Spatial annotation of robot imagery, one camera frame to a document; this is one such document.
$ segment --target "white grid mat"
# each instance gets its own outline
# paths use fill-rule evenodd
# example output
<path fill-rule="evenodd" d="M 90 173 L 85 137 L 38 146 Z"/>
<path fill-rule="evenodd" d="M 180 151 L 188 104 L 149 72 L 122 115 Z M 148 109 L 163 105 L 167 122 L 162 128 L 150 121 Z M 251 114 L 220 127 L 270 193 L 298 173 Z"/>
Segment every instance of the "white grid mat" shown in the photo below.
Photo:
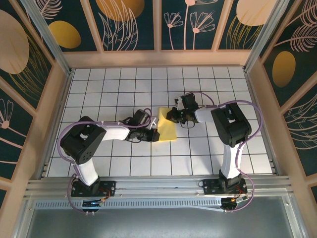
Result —
<path fill-rule="evenodd" d="M 157 116 L 159 107 L 174 106 L 175 98 L 190 91 L 202 91 L 216 104 L 235 99 L 251 101 L 240 67 L 77 69 L 58 135 L 83 116 L 118 121 L 144 108 L 151 108 Z M 200 106 L 211 104 L 200 94 L 196 94 L 196 101 Z M 259 124 L 253 107 L 240 108 L 255 132 Z M 212 123 L 197 123 L 193 129 L 179 124 L 176 127 L 175 142 L 102 142 L 93 158 L 97 173 L 103 177 L 218 174 L 223 144 Z M 73 167 L 59 157 L 56 141 L 46 176 L 69 177 Z M 241 169 L 248 174 L 272 173 L 261 134 L 245 146 Z"/>

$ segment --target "yellow cloth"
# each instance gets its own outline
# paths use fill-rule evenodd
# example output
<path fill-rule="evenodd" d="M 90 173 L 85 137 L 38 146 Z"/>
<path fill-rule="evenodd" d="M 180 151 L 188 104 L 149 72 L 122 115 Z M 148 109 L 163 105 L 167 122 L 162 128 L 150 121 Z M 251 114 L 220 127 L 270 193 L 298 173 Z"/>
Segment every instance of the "yellow cloth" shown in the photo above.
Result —
<path fill-rule="evenodd" d="M 176 124 L 166 119 L 169 111 L 171 111 L 171 108 L 158 109 L 159 141 L 175 141 L 177 139 Z"/>

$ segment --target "black bracket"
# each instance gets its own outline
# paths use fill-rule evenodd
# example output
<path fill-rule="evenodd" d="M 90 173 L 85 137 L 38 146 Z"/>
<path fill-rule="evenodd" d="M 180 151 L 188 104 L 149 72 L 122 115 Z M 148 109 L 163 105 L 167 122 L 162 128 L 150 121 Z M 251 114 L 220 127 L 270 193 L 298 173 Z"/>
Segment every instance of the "black bracket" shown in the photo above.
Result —
<path fill-rule="evenodd" d="M 105 193 L 110 197 L 113 197 L 115 194 L 116 181 L 100 181 L 98 189 L 92 192 L 87 189 L 81 181 L 75 181 L 72 185 L 71 196 L 72 197 L 105 197 Z"/>
<path fill-rule="evenodd" d="M 204 179 L 202 180 L 202 185 L 201 187 L 204 189 L 205 195 L 214 195 L 214 194 L 239 194 L 240 191 L 237 189 L 237 186 L 244 192 L 248 193 L 247 186 L 246 186 L 246 181 L 244 178 L 240 179 L 240 183 L 225 189 L 222 186 L 220 179 L 215 178 L 215 179 Z"/>

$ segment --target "yellow circle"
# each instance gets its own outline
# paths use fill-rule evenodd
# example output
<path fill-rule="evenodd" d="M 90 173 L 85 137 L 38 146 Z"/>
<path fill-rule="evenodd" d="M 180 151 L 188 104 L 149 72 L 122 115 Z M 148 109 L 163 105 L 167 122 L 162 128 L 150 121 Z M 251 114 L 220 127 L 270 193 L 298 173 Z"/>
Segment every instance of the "yellow circle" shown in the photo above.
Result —
<path fill-rule="evenodd" d="M 108 18 L 116 21 L 129 20 L 129 18 L 124 16 L 121 2 L 123 2 L 127 10 L 131 9 L 135 18 L 141 15 L 144 9 L 144 0 L 96 0 L 100 10 Z"/>
<path fill-rule="evenodd" d="M 276 0 L 239 0 L 237 4 L 238 20 L 247 26 L 265 24 Z"/>
<path fill-rule="evenodd" d="M 292 53 L 282 51 L 277 55 L 273 63 L 273 82 L 277 87 L 285 87 L 292 79 L 296 67 L 296 61 Z"/>
<path fill-rule="evenodd" d="M 29 42 L 23 27 L 13 16 L 0 10 L 0 68 L 17 74 L 24 70 L 28 60 Z"/>
<path fill-rule="evenodd" d="M 54 21 L 49 25 L 49 29 L 60 46 L 73 49 L 81 43 L 79 32 L 66 21 Z"/>

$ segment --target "flower illustration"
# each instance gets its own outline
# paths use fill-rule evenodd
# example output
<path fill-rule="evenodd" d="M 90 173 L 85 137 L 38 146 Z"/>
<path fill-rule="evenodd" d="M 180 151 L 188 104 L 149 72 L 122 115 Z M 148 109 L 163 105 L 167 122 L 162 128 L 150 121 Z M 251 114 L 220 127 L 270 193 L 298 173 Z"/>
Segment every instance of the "flower illustration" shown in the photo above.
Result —
<path fill-rule="evenodd" d="M 197 18 L 197 12 L 190 14 L 190 23 L 192 24 L 194 39 L 193 39 L 193 50 L 195 49 L 195 37 L 197 33 L 212 31 L 215 29 L 215 24 L 212 24 L 213 12 L 205 13 L 202 12 Z"/>
<path fill-rule="evenodd" d="M 200 5 L 200 4 L 209 4 L 209 3 L 214 3 L 218 0 L 185 0 L 186 4 L 188 6 L 193 6 L 195 4 Z"/>
<path fill-rule="evenodd" d="M 174 50 L 170 29 L 173 27 L 182 26 L 184 24 L 184 22 L 181 21 L 181 16 L 179 15 L 179 12 L 172 13 L 171 15 L 169 15 L 169 13 L 167 12 L 164 14 L 164 19 L 165 19 L 165 22 L 167 24 L 168 31 L 169 31 L 170 45 L 172 46 L 172 50 Z"/>
<path fill-rule="evenodd" d="M 10 119 L 13 112 L 13 102 L 7 101 L 6 107 L 4 100 L 0 99 L 0 127 L 2 129 L 8 129 L 10 125 Z"/>

